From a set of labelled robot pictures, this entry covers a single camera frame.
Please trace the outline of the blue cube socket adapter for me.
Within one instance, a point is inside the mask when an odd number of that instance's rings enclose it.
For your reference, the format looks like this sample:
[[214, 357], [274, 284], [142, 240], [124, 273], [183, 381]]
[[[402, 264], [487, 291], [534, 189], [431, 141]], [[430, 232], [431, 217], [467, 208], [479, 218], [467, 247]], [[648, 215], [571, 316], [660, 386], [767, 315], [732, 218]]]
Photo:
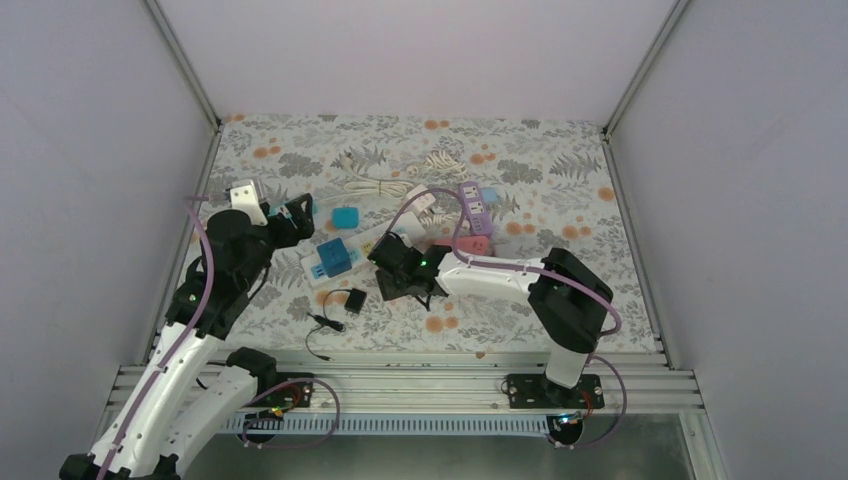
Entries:
[[326, 277], [334, 278], [352, 268], [353, 261], [348, 247], [341, 238], [335, 238], [317, 246], [321, 267]]

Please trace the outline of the white tiger cube socket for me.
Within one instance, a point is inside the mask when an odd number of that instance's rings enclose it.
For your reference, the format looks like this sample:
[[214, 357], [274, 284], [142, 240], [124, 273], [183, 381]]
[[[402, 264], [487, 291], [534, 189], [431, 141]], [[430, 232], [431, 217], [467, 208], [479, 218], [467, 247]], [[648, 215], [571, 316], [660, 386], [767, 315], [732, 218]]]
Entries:
[[416, 216], [429, 215], [432, 213], [432, 207], [436, 203], [436, 198], [432, 193], [428, 192], [428, 188], [424, 185], [413, 187], [404, 197], [404, 202], [409, 202], [408, 210], [411, 210]]

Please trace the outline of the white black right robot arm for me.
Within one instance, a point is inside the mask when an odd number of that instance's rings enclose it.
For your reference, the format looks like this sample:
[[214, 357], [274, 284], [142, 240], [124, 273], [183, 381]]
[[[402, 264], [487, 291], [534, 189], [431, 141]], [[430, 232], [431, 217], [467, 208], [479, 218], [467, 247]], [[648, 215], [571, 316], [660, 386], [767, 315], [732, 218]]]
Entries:
[[553, 248], [543, 258], [474, 256], [448, 245], [420, 251], [395, 233], [383, 235], [368, 255], [384, 300], [412, 297], [424, 307], [433, 297], [480, 296], [532, 309], [549, 337], [541, 384], [544, 399], [565, 407], [580, 393], [579, 379], [611, 314], [612, 290], [571, 252]]

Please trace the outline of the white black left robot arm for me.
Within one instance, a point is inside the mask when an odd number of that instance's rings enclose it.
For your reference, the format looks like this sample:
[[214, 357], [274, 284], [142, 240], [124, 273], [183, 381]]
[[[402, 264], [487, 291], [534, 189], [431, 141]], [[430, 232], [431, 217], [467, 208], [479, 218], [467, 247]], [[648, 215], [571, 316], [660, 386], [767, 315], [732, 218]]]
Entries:
[[226, 419], [276, 396], [275, 359], [243, 347], [200, 398], [183, 405], [250, 303], [252, 287], [265, 281], [274, 253], [315, 231], [310, 194], [276, 215], [251, 187], [228, 194], [229, 208], [207, 222], [198, 216], [199, 198], [185, 198], [201, 254], [174, 292], [159, 343], [126, 404], [88, 452], [65, 459], [60, 478], [180, 479]]

